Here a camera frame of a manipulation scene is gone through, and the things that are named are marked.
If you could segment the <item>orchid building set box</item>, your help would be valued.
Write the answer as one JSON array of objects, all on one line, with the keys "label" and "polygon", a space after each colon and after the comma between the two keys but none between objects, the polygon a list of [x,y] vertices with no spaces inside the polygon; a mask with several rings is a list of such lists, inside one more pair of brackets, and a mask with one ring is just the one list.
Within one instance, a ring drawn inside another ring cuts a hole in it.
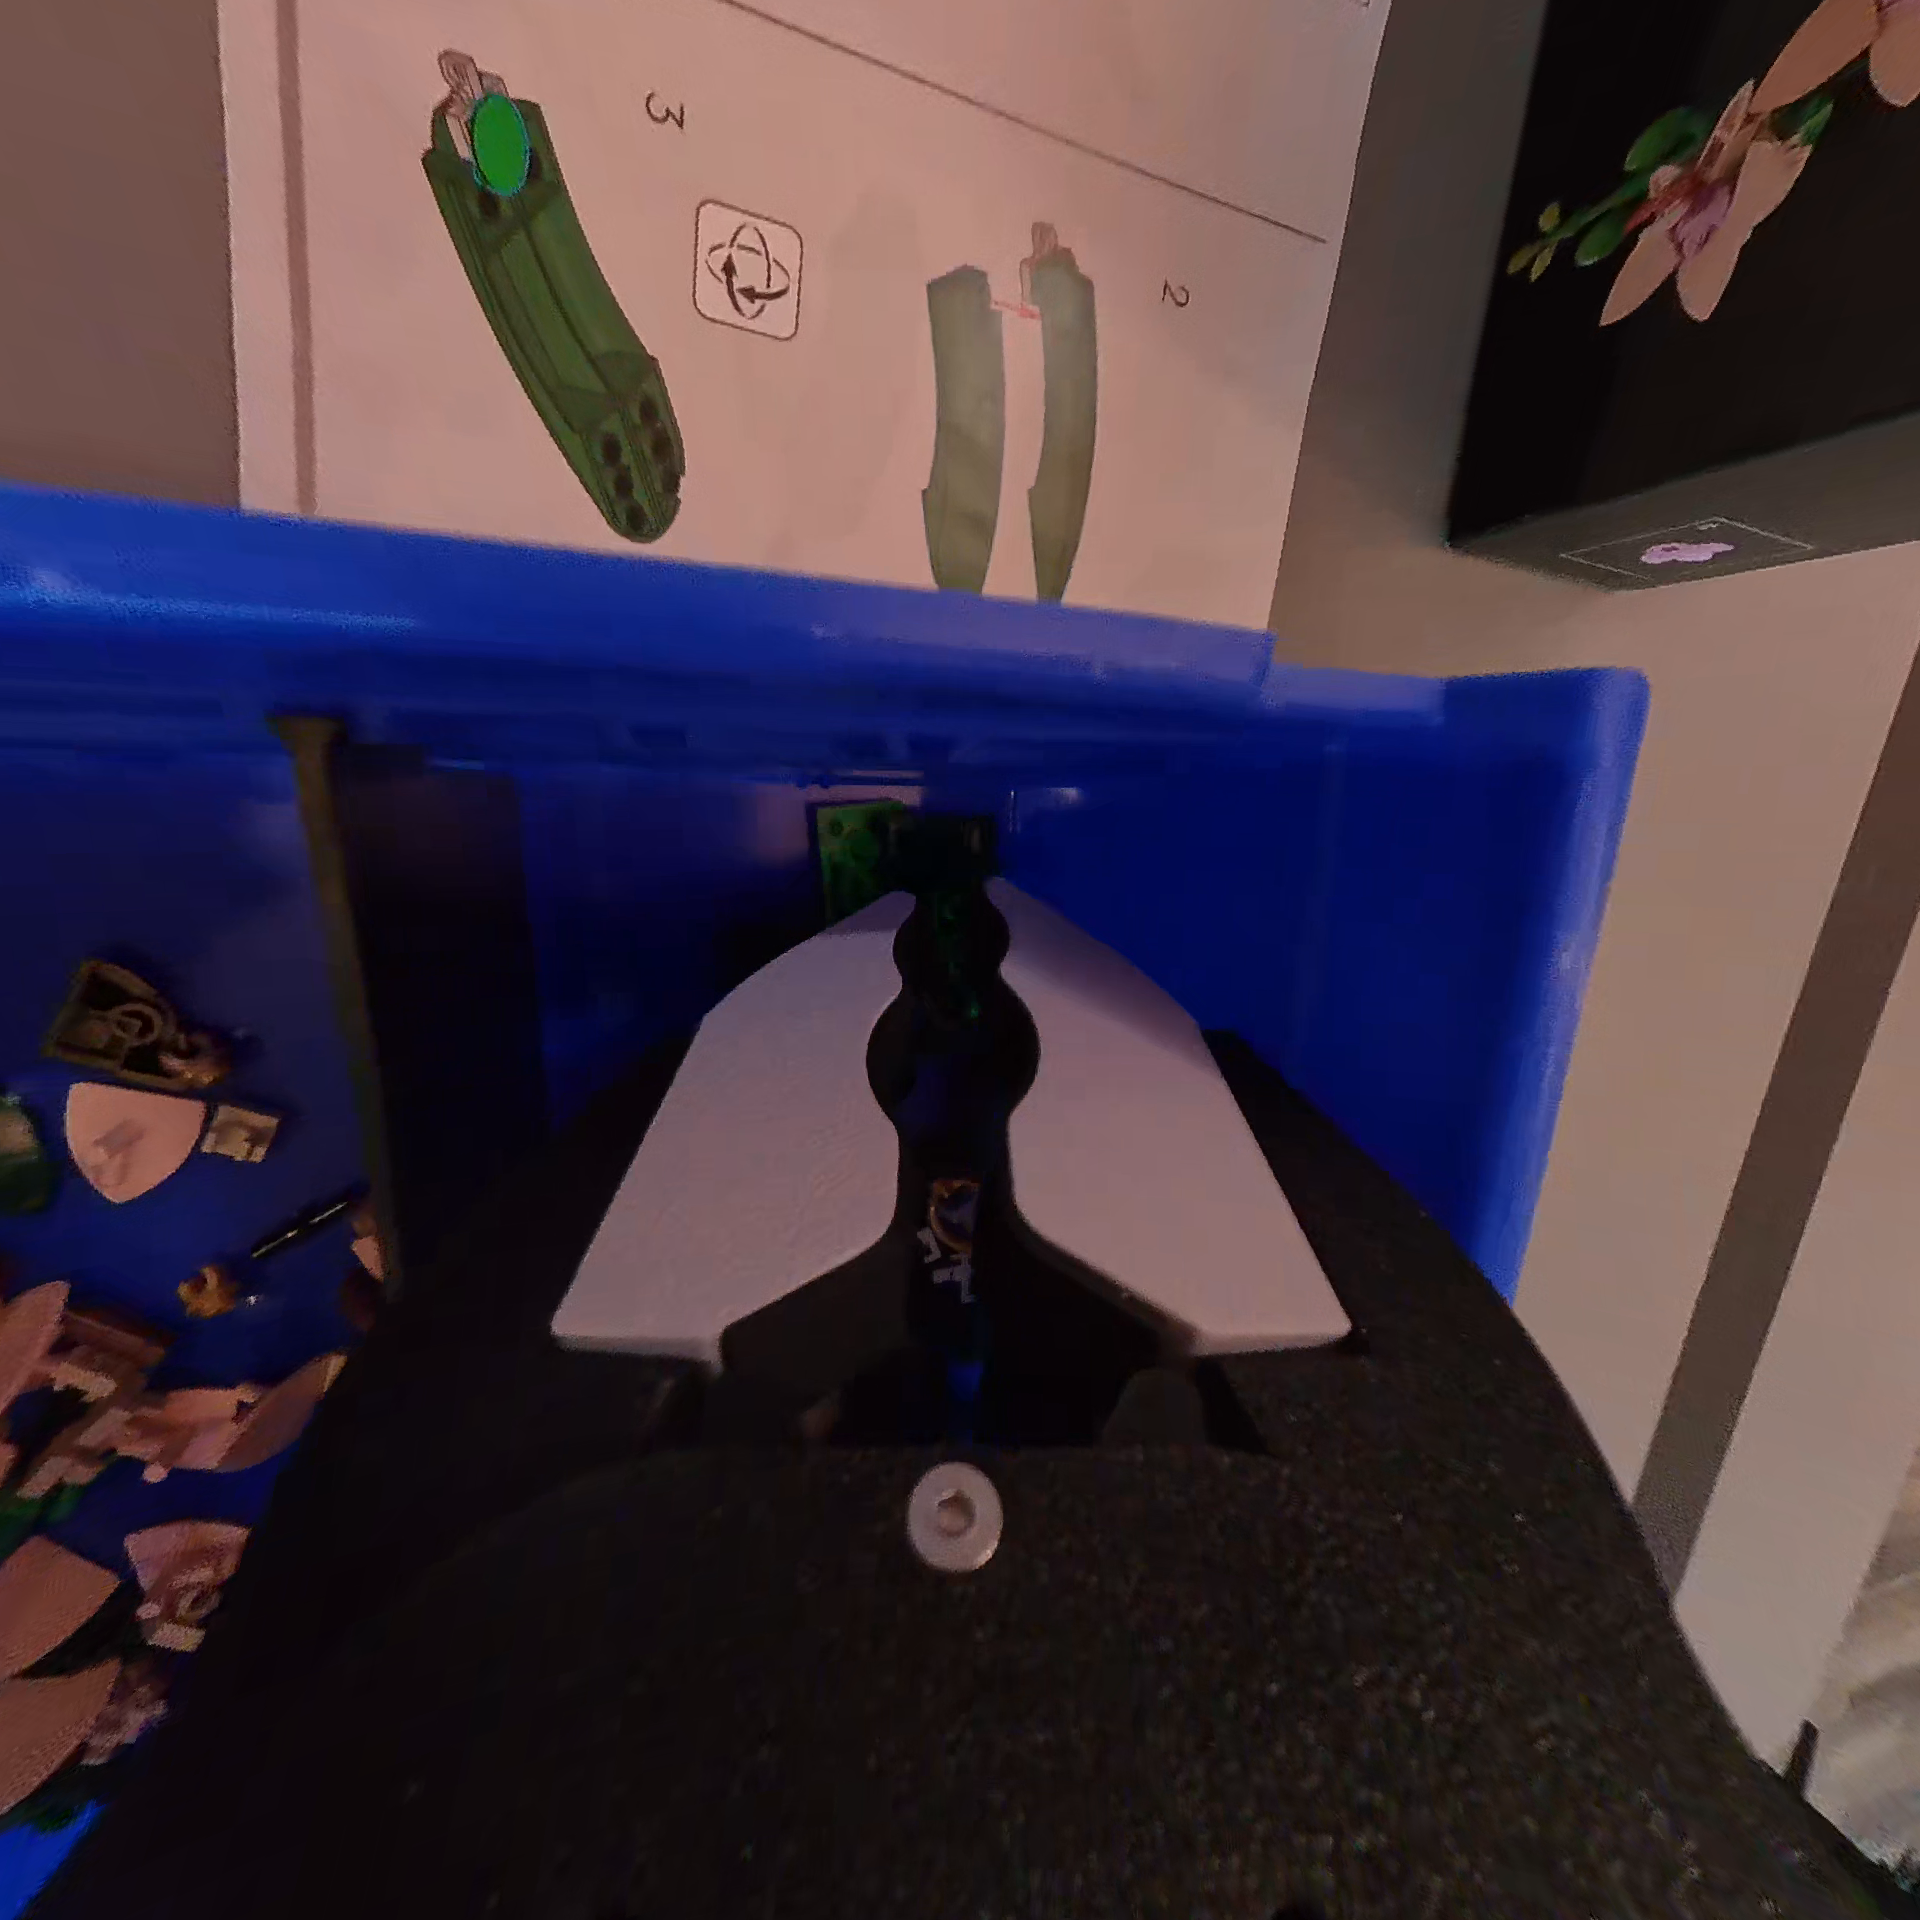
[{"label": "orchid building set box", "polygon": [[1916,5],[1547,5],[1457,552],[1660,589],[1916,543]]}]

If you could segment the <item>dark grey desk mat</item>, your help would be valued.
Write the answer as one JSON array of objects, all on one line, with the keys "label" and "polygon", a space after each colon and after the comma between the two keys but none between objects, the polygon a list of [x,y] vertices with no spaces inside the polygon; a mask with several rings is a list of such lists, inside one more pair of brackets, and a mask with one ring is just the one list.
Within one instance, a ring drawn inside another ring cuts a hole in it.
[{"label": "dark grey desk mat", "polygon": [[1890,711],[1633,1491],[1669,1598],[1698,1548],[1914,928],[1916,662]]}]

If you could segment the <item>black bin divider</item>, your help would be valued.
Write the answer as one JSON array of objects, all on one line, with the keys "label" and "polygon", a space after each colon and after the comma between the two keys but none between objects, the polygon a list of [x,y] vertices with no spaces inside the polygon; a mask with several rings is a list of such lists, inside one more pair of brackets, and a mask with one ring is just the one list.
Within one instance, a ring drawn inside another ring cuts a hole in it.
[{"label": "black bin divider", "polygon": [[292,711],[272,716],[267,725],[286,751],[296,788],[300,833],[323,923],[326,979],[348,1053],[348,1090],[364,1152],[371,1231],[379,1242],[379,1282],[395,1293],[401,1282],[395,1157],[362,928],[362,888],[348,848],[348,731],[332,716]]}]

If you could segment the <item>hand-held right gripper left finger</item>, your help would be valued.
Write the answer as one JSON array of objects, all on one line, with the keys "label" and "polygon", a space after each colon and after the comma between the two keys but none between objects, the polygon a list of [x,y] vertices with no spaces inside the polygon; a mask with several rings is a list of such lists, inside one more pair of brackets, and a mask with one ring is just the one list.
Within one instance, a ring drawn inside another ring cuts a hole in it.
[{"label": "hand-held right gripper left finger", "polygon": [[880,894],[698,1021],[550,1314],[560,1349],[689,1369],[711,1439],[909,1438],[915,909]]}]

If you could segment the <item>small dark green brick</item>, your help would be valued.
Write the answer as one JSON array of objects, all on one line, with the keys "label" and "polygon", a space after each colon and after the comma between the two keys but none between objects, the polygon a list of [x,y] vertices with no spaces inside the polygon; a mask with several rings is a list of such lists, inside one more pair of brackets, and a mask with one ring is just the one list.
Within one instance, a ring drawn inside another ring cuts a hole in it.
[{"label": "small dark green brick", "polygon": [[909,894],[898,973],[915,1006],[944,1028],[972,1028],[988,983],[988,898],[997,819],[988,813],[901,813],[889,874]]}]

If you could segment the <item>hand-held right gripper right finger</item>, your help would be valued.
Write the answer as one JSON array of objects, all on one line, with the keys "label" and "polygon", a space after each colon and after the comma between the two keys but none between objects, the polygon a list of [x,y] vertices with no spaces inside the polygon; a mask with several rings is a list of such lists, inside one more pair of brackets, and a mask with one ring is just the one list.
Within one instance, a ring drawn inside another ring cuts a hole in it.
[{"label": "hand-held right gripper right finger", "polygon": [[988,1442],[1260,1442],[1226,1363],[1350,1331],[1201,1026],[1005,880],[1000,979],[1034,1043],[987,1228]]}]

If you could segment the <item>large blue plastic bin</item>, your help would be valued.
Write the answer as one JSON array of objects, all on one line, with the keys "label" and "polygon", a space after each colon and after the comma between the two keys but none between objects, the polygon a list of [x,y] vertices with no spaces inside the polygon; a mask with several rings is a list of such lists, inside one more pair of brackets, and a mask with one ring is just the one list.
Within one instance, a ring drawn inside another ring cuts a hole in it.
[{"label": "large blue plastic bin", "polygon": [[[401,1282],[30,1917],[1628,1909],[1664,1603],[1495,1289],[1642,675],[3,487],[3,1074],[125,958],[292,1121],[146,1228],[68,1180],[86,1288],[364,1181],[279,711],[348,731]],[[711,1439],[548,1336],[880,784],[1198,1021],[1350,1320],[1226,1363],[1260,1442]]]}]

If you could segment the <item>building instruction booklet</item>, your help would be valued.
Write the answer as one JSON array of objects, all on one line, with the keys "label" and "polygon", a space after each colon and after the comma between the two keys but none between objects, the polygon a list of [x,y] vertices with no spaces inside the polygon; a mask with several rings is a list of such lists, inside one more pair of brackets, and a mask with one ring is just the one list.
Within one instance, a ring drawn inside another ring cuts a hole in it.
[{"label": "building instruction booklet", "polygon": [[247,511],[1260,627],[1386,5],[217,5]]}]

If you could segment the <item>pile of pale petal bricks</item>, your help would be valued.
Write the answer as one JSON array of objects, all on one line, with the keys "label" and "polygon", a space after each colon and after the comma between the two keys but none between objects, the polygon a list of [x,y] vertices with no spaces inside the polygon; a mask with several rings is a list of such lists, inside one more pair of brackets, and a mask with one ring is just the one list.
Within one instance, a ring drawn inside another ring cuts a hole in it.
[{"label": "pile of pale petal bricks", "polygon": [[[228,1044],[139,973],[86,959],[41,1044],[72,1068],[59,1141],[3,1090],[3,1221],[59,1180],[127,1212],[189,1164],[259,1167],[279,1117],[224,1094]],[[3,1829],[88,1823],[166,1720],[286,1458],[345,1349],[279,1365],[243,1331],[267,1273],[345,1250],[341,1320],[388,1297],[388,1234],[362,1188],[312,1197],[175,1288],[175,1322],[62,1273],[3,1278]]]}]

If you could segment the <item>grey desk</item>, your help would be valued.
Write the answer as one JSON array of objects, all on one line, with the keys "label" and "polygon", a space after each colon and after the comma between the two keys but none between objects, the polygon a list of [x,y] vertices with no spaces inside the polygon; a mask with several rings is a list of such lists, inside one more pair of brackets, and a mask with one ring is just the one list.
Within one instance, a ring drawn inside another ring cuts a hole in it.
[{"label": "grey desk", "polygon": [[[1916,659],[1916,547],[1578,589],[1440,547],[1543,5],[1386,5],[1270,613],[1372,671],[1653,688],[1595,1008],[1519,1278],[1637,1485],[1840,846]],[[215,5],[3,5],[3,479],[242,505]],[[1767,1756],[1812,1711],[1916,1439],[1903,965],[1677,1615]]]}]

